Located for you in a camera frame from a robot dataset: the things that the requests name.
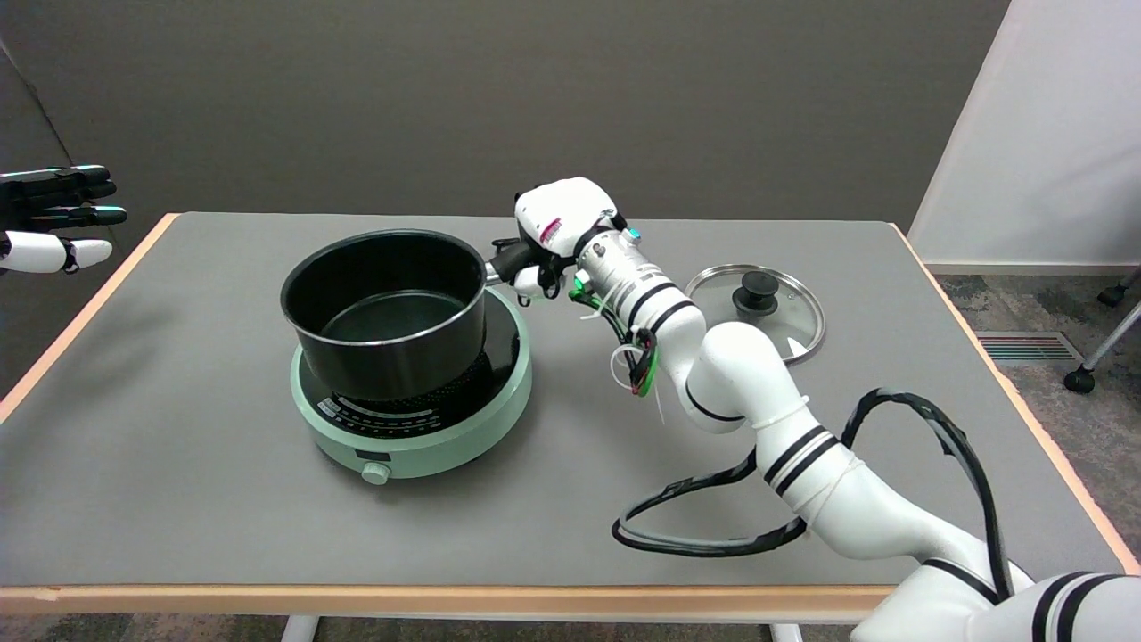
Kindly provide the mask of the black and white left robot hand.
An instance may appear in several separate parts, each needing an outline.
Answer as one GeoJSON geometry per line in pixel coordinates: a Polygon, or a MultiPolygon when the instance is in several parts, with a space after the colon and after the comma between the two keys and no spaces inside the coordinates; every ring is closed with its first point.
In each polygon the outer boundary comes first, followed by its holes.
{"type": "Polygon", "coordinates": [[[102,164],[1,174],[3,273],[74,274],[110,259],[111,241],[73,239],[58,231],[126,224],[126,209],[98,203],[115,193],[118,186],[102,164]]]}

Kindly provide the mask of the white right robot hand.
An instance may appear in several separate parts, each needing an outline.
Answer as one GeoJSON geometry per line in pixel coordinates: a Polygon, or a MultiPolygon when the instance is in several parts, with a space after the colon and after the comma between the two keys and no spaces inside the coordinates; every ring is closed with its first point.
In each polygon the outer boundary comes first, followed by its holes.
{"type": "Polygon", "coordinates": [[[563,273],[594,236],[623,231],[628,222],[610,195],[594,180],[572,177],[518,193],[513,201],[515,237],[493,241],[496,255],[485,263],[486,284],[505,284],[517,296],[553,300],[563,273]]]}

